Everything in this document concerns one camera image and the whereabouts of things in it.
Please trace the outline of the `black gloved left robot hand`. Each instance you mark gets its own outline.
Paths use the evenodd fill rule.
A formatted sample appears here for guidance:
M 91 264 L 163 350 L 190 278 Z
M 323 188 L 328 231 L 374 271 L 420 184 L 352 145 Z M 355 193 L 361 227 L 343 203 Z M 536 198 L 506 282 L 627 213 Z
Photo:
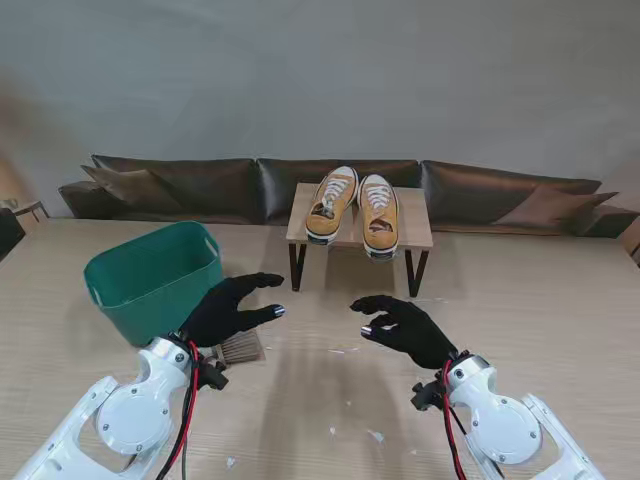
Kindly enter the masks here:
M 254 310 L 239 310 L 241 301 L 256 289 L 279 287 L 278 274 L 254 273 L 229 277 L 212 287 L 180 327 L 186 341 L 197 347 L 213 347 L 239 332 L 252 330 L 285 313 L 282 305 L 272 304 Z

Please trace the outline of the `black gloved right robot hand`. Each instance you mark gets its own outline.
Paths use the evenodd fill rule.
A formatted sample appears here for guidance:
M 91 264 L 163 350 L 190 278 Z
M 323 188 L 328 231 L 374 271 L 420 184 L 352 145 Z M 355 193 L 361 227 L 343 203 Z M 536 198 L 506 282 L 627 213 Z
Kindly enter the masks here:
M 458 349 L 429 314 L 411 302 L 374 295 L 355 300 L 350 309 L 363 315 L 376 314 L 361 328 L 364 339 L 405 353 L 422 368 L 438 370 L 458 357 Z

